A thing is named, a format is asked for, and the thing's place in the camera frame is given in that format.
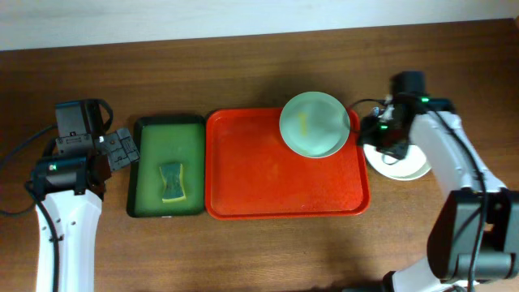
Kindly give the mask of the pale green plate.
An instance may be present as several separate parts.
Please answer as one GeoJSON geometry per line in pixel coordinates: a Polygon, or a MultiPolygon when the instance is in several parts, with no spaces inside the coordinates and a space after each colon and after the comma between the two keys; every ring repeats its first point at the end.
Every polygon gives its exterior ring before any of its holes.
{"type": "Polygon", "coordinates": [[[303,92],[291,98],[281,111],[279,129],[285,144],[308,158],[335,154],[353,132],[346,108],[324,92],[303,92]]]}

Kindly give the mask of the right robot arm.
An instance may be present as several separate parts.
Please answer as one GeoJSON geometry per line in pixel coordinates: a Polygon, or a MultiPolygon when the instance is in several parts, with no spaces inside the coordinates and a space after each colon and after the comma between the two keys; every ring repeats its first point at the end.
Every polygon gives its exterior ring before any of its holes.
{"type": "Polygon", "coordinates": [[[451,101],[399,93],[360,122],[361,145],[402,159],[421,149],[444,206],[427,240],[427,255],[388,272],[382,291],[473,291],[477,284],[518,275],[518,193],[483,163],[451,101]]]}

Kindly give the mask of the white plate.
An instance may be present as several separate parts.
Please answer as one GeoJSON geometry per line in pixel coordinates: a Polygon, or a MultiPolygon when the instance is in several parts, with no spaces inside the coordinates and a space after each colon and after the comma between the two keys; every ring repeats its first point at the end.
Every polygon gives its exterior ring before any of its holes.
{"type": "Polygon", "coordinates": [[[369,144],[363,145],[363,151],[369,164],[390,179],[411,181],[421,178],[431,170],[425,154],[416,145],[408,147],[408,152],[402,160],[378,152],[375,146],[369,144]]]}

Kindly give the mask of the yellow green scrub sponge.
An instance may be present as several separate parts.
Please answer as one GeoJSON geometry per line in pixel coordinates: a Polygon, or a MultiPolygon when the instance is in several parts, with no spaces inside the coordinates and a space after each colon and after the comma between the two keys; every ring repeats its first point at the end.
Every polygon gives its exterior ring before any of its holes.
{"type": "Polygon", "coordinates": [[[175,162],[160,167],[163,182],[163,203],[173,203],[186,199],[184,187],[184,167],[182,163],[175,162]]]}

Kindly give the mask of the light blue plate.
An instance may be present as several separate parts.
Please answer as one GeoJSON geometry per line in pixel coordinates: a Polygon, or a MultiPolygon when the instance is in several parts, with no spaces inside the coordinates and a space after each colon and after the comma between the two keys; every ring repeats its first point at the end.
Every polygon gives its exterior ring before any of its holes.
{"type": "Polygon", "coordinates": [[[427,174],[431,167],[427,162],[405,162],[398,161],[395,164],[388,165],[382,163],[375,168],[383,176],[398,180],[398,181],[412,181],[421,178],[427,174]]]}

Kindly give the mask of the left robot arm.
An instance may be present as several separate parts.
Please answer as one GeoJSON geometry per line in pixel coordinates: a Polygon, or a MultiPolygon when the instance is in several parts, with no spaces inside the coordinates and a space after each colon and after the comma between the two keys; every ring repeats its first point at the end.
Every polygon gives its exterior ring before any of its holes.
{"type": "Polygon", "coordinates": [[[105,181],[139,160],[125,127],[96,138],[84,135],[92,149],[67,157],[53,138],[26,183],[36,203],[39,253],[38,291],[92,291],[95,278],[97,226],[105,181]]]}

